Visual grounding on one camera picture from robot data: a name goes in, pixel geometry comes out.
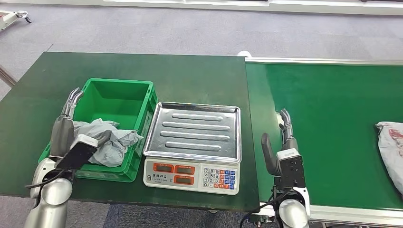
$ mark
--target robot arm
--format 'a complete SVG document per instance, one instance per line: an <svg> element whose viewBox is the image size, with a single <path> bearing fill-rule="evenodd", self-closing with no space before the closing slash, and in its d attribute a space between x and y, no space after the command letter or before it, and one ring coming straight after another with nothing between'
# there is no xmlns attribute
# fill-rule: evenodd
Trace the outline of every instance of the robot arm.
<svg viewBox="0 0 403 228"><path fill-rule="evenodd" d="M105 131L95 138L79 134L74 138L72 115L82 93L78 88L70 93L62 115L52 130L49 157L42 160L34 174L30 196L36 199L24 228L64 228L67 219L67 202L73 191L76 170L103 145L111 135Z"/></svg>
<svg viewBox="0 0 403 228"><path fill-rule="evenodd" d="M283 109L280 115L284 122L280 124L283 145L277 155L273 153L269 135L262 135L266 168L274 176L273 200L261 203L260 212L250 213L249 222L253 222L257 228L273 220L280 228L308 228L310 203L302 156L298 152L288 112Z"/></svg>

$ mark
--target black cable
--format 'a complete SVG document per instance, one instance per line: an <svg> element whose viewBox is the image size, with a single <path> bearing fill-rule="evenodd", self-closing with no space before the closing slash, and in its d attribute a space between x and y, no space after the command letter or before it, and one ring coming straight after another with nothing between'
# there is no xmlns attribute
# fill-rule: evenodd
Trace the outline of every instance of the black cable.
<svg viewBox="0 0 403 228"><path fill-rule="evenodd" d="M49 184L49 183L51 183L52 181L56 180L57 178L61 177L66 171L67 171L67 169L64 169L64 170L60 171L56 176L54 176L54 177L50 178L49 180L44 181L44 182L42 182L42 183L39 183L39 184L32 184L32 185L25 185L25 188L27 188L27 189L32 189L32 188L36 188L36 187L42 187L42 186L44 186L45 184Z"/></svg>
<svg viewBox="0 0 403 228"><path fill-rule="evenodd" d="M289 189L289 190L283 192L283 193L280 194L278 197L275 197L273 200L270 200L270 198L272 198L272 196L273 196L273 195L271 195L270 198L269 198L269 201L268 201L267 203L265 203L265 204L263 204L263 205L261 205L261 206L255 208L255 209L251 210L250 212L248 212L248 213L242 218L242 220L240 221L240 228L242 228L243 222L244 222L251 214L255 213L256 211L258 211L258 210L260 210L260 209L262 209L262 208L264 208L264 207L267 206L267 205L273 204L273 203L275 203L275 202L281 200L281 199L284 198L291 190L292 190L292 189Z"/></svg>
<svg viewBox="0 0 403 228"><path fill-rule="evenodd" d="M274 193L271 194L271 196L269 197L269 199L267 200L267 202L269 202L274 196Z"/></svg>

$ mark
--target green tabletop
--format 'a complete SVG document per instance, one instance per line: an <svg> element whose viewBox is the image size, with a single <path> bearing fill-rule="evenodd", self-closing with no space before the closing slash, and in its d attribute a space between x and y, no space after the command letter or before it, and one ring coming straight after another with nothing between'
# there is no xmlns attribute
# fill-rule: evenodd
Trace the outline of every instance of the green tabletop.
<svg viewBox="0 0 403 228"><path fill-rule="evenodd" d="M133 183L77 179L72 198L105 203L249 211L259 204L244 59L133 54L43 53L0 102L0 194L28 196L37 160L68 93L87 79L153 81L160 101L241 109L242 163L235 196L150 188L143 165Z"/></svg>
<svg viewBox="0 0 403 228"><path fill-rule="evenodd" d="M268 132L280 149L276 111L287 108L312 205L403 210L374 127L403 122L403 66L246 63L246 69L261 201L273 178L260 137Z"/></svg>

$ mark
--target package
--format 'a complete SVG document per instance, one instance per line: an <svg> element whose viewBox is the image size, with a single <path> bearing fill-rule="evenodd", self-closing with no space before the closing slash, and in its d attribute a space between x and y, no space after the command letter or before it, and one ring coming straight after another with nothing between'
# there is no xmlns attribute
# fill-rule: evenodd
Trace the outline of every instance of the package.
<svg viewBox="0 0 403 228"><path fill-rule="evenodd" d="M379 122L378 147L395 187L403 195L403 123Z"/></svg>
<svg viewBox="0 0 403 228"><path fill-rule="evenodd" d="M85 134L95 137L107 130L112 132L110 139L88 160L90 163L117 167L122 164L127 148L143 139L137 131L116 129L118 125L119 123L102 119L96 119L91 123L74 121L74 136Z"/></svg>

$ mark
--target floor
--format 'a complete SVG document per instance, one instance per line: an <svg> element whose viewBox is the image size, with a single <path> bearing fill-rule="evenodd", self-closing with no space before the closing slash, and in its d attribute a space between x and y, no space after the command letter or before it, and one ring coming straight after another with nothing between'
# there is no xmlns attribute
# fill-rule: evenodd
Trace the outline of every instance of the floor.
<svg viewBox="0 0 403 228"><path fill-rule="evenodd" d="M0 64L16 79L44 51L236 55L248 50L255 57L403 60L402 17L17 4L0 9L27 10L33 20L0 31ZM0 100L9 90L0 81ZM0 227L22 227L31 205L30 199L0 196ZM232 212L72 201L67 227L236 227L240 218Z"/></svg>

